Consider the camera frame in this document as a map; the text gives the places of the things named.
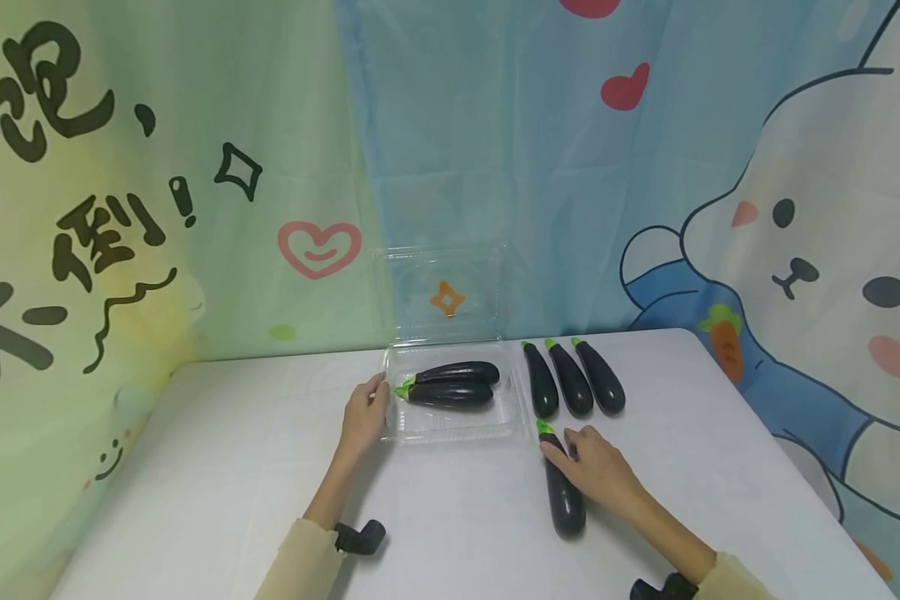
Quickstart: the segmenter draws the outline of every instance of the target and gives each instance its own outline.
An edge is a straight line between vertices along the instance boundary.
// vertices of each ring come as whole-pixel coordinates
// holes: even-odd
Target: fabric backdrop
[[[663,327],[900,597],[900,0],[0,2],[0,598],[185,362]]]
[[[900,2],[336,2],[387,245],[694,331],[900,596]]]
[[[47,596],[177,366],[392,338],[352,123],[330,2],[0,2],[0,598]]]

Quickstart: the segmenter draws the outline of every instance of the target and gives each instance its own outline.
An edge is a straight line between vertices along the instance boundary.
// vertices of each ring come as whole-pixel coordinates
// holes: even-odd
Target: purple eggplant
[[[540,442],[551,443],[559,448],[560,453],[566,454],[563,444],[560,443],[557,434],[553,433],[550,425],[542,418],[537,420],[537,430],[540,434]],[[587,507],[583,505],[583,494],[570,480],[560,472],[556,465],[548,459],[543,459],[547,469],[547,492],[550,494],[550,517],[553,520],[553,529],[562,538],[575,538],[587,525]]]
[[[553,366],[557,367],[563,401],[567,403],[570,414],[576,418],[586,417],[593,410],[593,392],[590,392],[587,378],[583,376],[577,362],[559,343],[547,339],[547,348],[550,350]]]
[[[481,409],[493,398],[490,386],[480,381],[416,383],[400,386],[395,392],[411,404],[457,410]]]
[[[403,382],[405,386],[417,383],[449,383],[454,381],[479,381],[487,385],[493,385],[500,381],[500,370],[492,362],[471,360],[467,362],[453,362],[452,365],[429,368],[416,375],[411,375]]]
[[[530,342],[523,343],[523,355],[527,359],[527,371],[530,372],[530,397],[533,401],[533,412],[540,418],[550,418],[555,414],[560,403],[557,384],[547,361],[536,346]]]
[[[603,360],[600,352],[593,349],[589,343],[580,338],[574,338],[571,341],[577,349],[580,362],[583,363],[583,371],[587,373],[587,379],[590,380],[590,388],[593,390],[593,397],[597,400],[597,406],[608,417],[619,414],[627,404],[627,394],[624,393],[624,387],[620,385],[617,374],[607,365],[607,361]]]

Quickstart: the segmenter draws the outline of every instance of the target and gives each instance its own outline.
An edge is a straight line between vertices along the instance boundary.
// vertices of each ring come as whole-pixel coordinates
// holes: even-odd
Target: clear plastic container
[[[482,360],[500,370],[487,409],[455,411],[406,402],[394,393],[384,437],[398,443],[487,440],[526,430],[514,380],[512,355],[500,341],[504,329],[503,267],[506,248],[467,246],[439,251],[395,248],[379,252],[379,285],[392,285],[396,340],[382,370],[396,390],[413,374],[463,361]],[[464,298],[440,307],[448,288]]]
[[[501,342],[391,346],[384,353],[384,371],[395,390],[414,373],[468,360],[487,361],[500,370],[500,381],[493,386],[493,400],[486,409],[454,411],[419,406],[393,394],[387,436],[402,443],[457,442],[512,436],[524,428],[511,356]]]

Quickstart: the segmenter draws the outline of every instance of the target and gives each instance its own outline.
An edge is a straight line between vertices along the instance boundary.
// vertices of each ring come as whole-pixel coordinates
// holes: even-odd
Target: green eggplant stem
[[[550,425],[548,425],[545,421],[543,421],[542,418],[538,418],[537,419],[537,431],[542,436],[543,434],[546,434],[546,433],[553,433],[553,428]]]

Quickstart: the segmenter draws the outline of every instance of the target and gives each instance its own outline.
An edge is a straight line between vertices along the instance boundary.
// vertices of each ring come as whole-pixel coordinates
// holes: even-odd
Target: tabletop
[[[557,430],[599,430],[648,491],[781,600],[893,598],[694,335],[584,339],[618,374],[627,408],[576,419],[561,406]],[[526,382],[519,342],[505,343]],[[323,478],[353,386],[382,358],[180,368],[52,597],[253,598]],[[607,600],[628,598],[638,578],[659,587],[673,568],[599,507],[588,505],[576,541],[553,531],[526,396],[518,434],[375,448],[343,520],[359,529],[375,518],[387,539],[344,563],[331,598]]]

